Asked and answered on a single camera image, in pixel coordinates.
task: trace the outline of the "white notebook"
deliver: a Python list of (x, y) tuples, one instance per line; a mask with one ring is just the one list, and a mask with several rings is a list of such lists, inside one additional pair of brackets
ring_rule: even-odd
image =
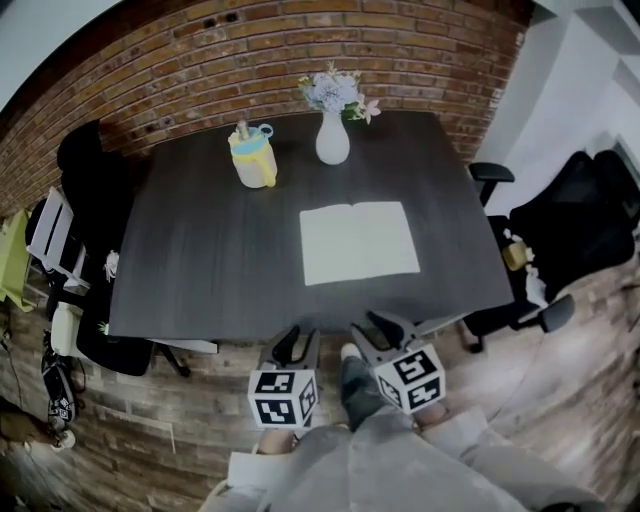
[(420, 272), (399, 202), (300, 212), (300, 230), (306, 286)]

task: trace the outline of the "flower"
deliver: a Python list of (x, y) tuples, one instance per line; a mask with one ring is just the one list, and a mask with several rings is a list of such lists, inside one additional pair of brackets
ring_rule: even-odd
[(367, 124), (371, 122), (371, 116), (377, 116), (381, 113), (381, 110), (378, 108), (378, 102), (380, 100), (373, 100), (367, 103), (364, 111), (364, 118), (367, 120)]
[(380, 114), (378, 100), (365, 104), (364, 94), (358, 93), (359, 81), (359, 71), (338, 71), (329, 62), (326, 72), (300, 78), (298, 87), (311, 108), (370, 123), (372, 116)]

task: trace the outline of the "white cube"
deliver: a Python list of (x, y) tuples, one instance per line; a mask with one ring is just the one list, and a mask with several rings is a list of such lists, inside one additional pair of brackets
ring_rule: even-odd
[(315, 370), (253, 371), (248, 397), (259, 428), (308, 427), (318, 403)]
[(446, 395), (444, 368), (433, 345), (381, 364), (373, 369), (380, 392), (396, 407), (411, 414)]

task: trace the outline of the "white vase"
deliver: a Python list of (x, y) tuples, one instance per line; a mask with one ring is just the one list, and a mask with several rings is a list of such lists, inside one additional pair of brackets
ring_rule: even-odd
[(337, 165), (349, 156), (349, 136), (340, 114), (322, 112), (322, 126), (316, 137), (316, 153), (325, 164)]

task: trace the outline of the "wooden tabletop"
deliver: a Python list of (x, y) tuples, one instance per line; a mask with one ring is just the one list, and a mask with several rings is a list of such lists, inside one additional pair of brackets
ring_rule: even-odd
[[(320, 114), (268, 122), (273, 189), (241, 184), (233, 127), (157, 146), (120, 255), (112, 334), (266, 338), (295, 322), (338, 332), (367, 309), (422, 321), (512, 300), (477, 192), (436, 116), (347, 123), (351, 153), (337, 166), (315, 154)], [(365, 201), (402, 203), (421, 272), (305, 286), (300, 212)]]

